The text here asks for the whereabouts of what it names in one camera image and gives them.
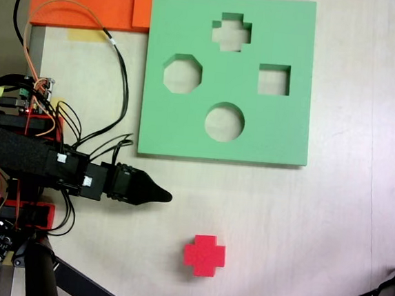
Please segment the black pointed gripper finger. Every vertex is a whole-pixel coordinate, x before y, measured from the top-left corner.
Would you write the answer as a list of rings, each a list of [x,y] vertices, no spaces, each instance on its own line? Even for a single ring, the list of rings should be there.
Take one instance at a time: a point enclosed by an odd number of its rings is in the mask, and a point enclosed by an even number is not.
[[[137,170],[134,175],[132,205],[145,203],[168,203],[172,201],[172,194],[154,182],[142,170]]]

